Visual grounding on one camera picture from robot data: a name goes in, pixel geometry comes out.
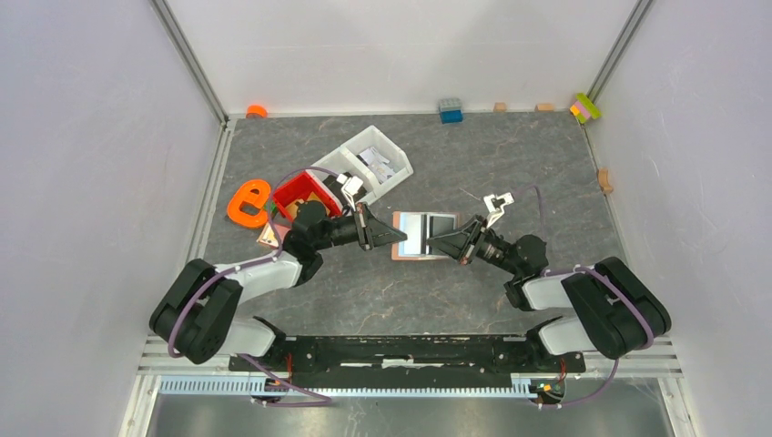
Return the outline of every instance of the gray floor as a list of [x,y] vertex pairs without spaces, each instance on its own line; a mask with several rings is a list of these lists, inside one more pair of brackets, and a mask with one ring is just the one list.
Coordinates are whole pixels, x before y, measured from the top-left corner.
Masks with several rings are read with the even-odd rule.
[[[258,232],[232,223],[230,198],[246,180],[276,183],[374,125],[401,147],[415,173],[371,206],[393,211],[486,214],[483,196],[527,184],[542,189],[548,256],[553,268],[621,255],[597,187],[584,132],[558,113],[468,114],[442,125],[437,115],[301,117],[240,120],[230,145],[205,258],[225,263],[267,253]],[[517,199],[496,224],[510,241],[539,230],[533,192]],[[356,245],[322,252],[324,266],[309,283],[269,293],[239,309],[294,334],[510,333],[554,314],[511,308],[503,284],[511,276],[479,260],[392,261],[387,248]]]
[[[569,398],[599,381],[569,381]],[[319,409],[262,408],[242,396],[161,395],[148,436],[672,436],[656,380],[615,381],[603,396],[539,412],[520,399],[339,398]]]

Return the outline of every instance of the metal corner post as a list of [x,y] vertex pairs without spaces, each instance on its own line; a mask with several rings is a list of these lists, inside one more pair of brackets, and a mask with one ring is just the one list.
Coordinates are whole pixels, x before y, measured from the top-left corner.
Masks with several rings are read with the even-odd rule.
[[638,0],[635,3],[633,12],[627,17],[625,26],[622,27],[622,31],[619,33],[614,45],[611,47],[611,51],[608,52],[608,56],[605,58],[605,61],[598,72],[598,76],[595,77],[595,81],[590,86],[590,90],[587,91],[587,96],[593,102],[600,96],[608,78],[614,72],[616,65],[619,63],[619,59],[627,49],[627,45],[630,44],[630,41],[633,39],[635,31],[638,30],[638,27],[641,25],[641,22],[653,2],[654,0]]
[[196,59],[196,55],[193,53],[190,43],[185,38],[182,29],[179,27],[179,23],[174,17],[167,0],[149,0],[149,2],[156,11],[161,24],[167,30],[169,38],[177,49],[179,56],[193,76],[193,80],[196,81],[198,89],[201,90],[201,93],[207,100],[207,104],[209,105],[212,114],[214,114],[221,124],[228,123],[228,113],[225,112],[225,108],[223,108],[222,104],[219,102],[214,88],[212,88],[212,85],[209,83],[207,75],[204,74],[204,69],[201,68],[201,64],[198,62],[198,59]]

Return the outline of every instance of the wooden block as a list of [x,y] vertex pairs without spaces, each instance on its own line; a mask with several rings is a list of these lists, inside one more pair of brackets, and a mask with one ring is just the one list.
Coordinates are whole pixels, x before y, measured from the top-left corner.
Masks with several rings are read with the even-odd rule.
[[539,103],[536,105],[536,112],[553,112],[554,105],[552,103]]
[[601,186],[601,192],[604,194],[611,194],[614,192],[614,187],[608,182],[608,168],[598,169],[598,185]]

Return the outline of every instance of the colorful block stack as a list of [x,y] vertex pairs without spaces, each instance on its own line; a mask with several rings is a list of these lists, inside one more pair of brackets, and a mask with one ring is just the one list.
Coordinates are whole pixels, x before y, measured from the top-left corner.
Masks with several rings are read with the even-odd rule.
[[443,98],[437,104],[440,110],[440,121],[446,123],[461,123],[463,113],[461,112],[461,100],[459,98]]
[[601,117],[600,109],[593,105],[593,102],[582,93],[576,95],[576,101],[571,105],[571,113],[582,124],[590,119]]

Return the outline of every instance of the white bin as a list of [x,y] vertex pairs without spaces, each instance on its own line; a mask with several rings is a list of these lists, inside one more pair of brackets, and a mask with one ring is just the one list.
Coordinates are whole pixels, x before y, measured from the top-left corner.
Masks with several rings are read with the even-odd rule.
[[[394,170],[394,176],[383,183],[380,183],[375,174],[357,158],[357,155],[370,147],[374,147],[378,153],[387,158]],[[367,195],[361,201],[368,204],[375,203],[376,200],[412,174],[412,166],[405,152],[375,126],[362,130],[327,156],[313,163],[313,166],[326,168],[336,173],[349,172],[362,179]],[[317,171],[311,173],[320,179],[327,177],[327,175]]]

